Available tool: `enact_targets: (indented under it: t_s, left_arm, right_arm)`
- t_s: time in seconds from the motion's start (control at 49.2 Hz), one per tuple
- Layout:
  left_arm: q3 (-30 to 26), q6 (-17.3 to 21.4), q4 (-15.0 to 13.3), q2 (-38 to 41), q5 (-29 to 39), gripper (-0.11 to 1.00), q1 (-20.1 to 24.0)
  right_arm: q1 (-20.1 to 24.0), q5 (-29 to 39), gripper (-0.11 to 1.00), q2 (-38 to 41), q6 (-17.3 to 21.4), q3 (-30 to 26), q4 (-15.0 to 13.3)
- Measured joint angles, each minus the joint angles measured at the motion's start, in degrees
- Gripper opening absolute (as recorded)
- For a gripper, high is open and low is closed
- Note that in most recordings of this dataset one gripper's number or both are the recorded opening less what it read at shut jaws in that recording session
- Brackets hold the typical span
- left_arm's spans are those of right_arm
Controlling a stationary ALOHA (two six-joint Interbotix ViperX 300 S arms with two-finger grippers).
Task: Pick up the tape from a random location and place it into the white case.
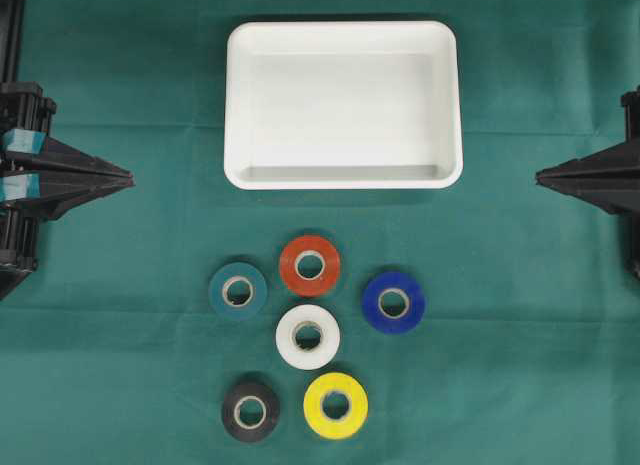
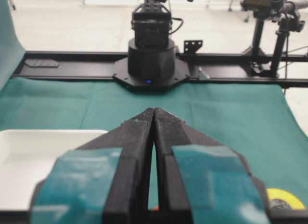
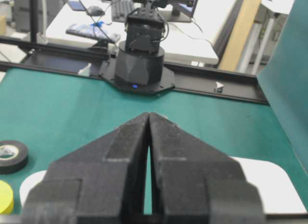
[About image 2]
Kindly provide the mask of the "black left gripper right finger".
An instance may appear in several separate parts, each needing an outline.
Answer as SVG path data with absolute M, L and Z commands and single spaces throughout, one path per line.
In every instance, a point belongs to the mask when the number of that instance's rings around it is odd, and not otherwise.
M 154 127 L 160 206 L 173 222 L 270 222 L 265 185 L 242 154 L 161 108 Z

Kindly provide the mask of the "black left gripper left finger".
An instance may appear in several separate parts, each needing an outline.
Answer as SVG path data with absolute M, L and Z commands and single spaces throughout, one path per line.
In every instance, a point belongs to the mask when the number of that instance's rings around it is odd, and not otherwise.
M 154 110 L 66 151 L 31 200 L 32 224 L 129 224 L 147 209 Z

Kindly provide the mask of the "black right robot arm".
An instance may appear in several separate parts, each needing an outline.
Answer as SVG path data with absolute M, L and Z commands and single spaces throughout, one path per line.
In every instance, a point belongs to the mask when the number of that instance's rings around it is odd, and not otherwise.
M 166 1 L 144 0 L 132 12 L 134 38 L 128 42 L 128 56 L 115 62 L 113 79 L 132 88 L 153 89 L 189 79 L 189 66 L 176 57 L 170 38 L 173 17 L 163 5 Z

